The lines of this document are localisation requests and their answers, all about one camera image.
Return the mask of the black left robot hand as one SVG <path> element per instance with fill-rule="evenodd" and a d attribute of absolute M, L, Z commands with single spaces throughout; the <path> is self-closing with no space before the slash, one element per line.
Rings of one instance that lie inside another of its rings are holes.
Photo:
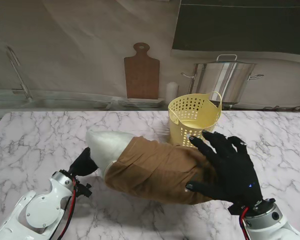
<path fill-rule="evenodd" d="M 86 147 L 83 152 L 70 165 L 69 173 L 73 176 L 88 176 L 98 169 L 96 163 L 91 159 L 91 149 Z"/>

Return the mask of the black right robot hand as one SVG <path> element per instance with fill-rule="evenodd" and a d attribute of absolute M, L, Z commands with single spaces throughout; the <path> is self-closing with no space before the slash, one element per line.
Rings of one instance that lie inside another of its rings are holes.
<path fill-rule="evenodd" d="M 190 180 L 185 185 L 189 191 L 214 200 L 221 200 L 253 208 L 263 201 L 263 195 L 247 144 L 237 136 L 226 137 L 218 132 L 203 130 L 200 138 L 190 136 L 189 141 L 213 166 L 217 180 L 204 183 Z"/>

